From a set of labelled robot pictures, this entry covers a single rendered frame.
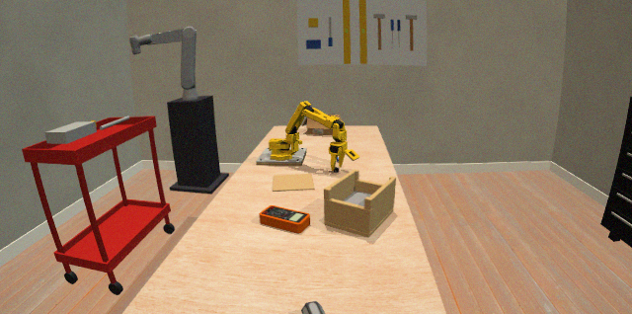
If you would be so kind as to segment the orange digital multimeter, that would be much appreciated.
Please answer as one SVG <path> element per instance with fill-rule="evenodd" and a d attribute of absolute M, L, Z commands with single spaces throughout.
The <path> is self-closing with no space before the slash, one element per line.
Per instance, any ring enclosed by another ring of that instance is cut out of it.
<path fill-rule="evenodd" d="M 260 222 L 293 233 L 302 233 L 310 225 L 310 214 L 270 205 L 260 212 Z"/>

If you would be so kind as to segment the tan flat mat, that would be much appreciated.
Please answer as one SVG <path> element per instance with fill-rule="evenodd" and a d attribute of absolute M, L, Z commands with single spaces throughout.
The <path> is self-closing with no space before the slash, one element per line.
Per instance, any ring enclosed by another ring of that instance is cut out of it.
<path fill-rule="evenodd" d="M 315 190 L 312 174 L 274 175 L 273 192 Z"/>

